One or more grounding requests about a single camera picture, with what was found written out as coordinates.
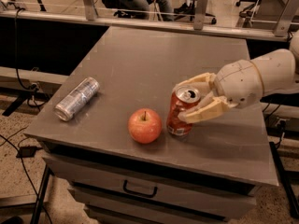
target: gray tabletop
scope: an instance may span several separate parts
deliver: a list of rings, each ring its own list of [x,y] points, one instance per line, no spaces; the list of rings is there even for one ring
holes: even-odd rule
[[[248,58],[245,40],[110,27],[25,133],[199,174],[277,185],[259,104],[196,124],[183,139],[165,127],[176,83]],[[85,77],[97,79],[100,91],[74,119],[59,120],[53,107]],[[150,145],[138,144],[127,130],[131,114],[143,107],[154,109],[164,124]]]

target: person's leg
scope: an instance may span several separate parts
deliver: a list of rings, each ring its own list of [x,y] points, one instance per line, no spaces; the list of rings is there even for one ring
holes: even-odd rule
[[[147,0],[120,0],[120,3],[121,8],[133,10],[137,19],[147,20],[150,17],[150,5]]]
[[[172,8],[171,0],[157,0],[159,4],[159,9],[164,21],[173,21],[174,20],[174,9]]]

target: chair wheel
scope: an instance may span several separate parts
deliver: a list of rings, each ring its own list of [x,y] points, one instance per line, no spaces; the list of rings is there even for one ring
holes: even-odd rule
[[[217,20],[215,18],[212,19],[211,24],[215,25],[217,23]]]

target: gray pants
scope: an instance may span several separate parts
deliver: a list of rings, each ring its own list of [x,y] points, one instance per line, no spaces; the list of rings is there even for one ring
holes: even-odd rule
[[[171,0],[156,0],[159,5],[161,16],[164,21],[173,21],[173,8]],[[133,10],[133,14],[137,19],[147,20],[150,16],[151,0],[120,0],[121,8]]]

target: drawer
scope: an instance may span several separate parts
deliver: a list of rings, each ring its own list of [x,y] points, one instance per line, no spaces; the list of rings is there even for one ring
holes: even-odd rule
[[[161,224],[94,206],[85,205],[84,211],[88,217],[98,220],[101,224]]]
[[[221,221],[223,217],[217,217],[218,219],[213,219],[212,215],[206,215],[204,217],[202,216],[204,214],[192,210],[176,208],[170,205],[164,205],[163,203],[142,202],[117,193],[106,193],[100,189],[71,187],[69,191],[77,202],[86,203],[89,206],[106,209],[122,215],[149,220],[154,223],[223,223]]]
[[[45,154],[43,158],[58,177],[69,182],[183,206],[222,217],[240,218],[256,204],[253,197],[195,186],[161,176],[141,174],[65,156]]]

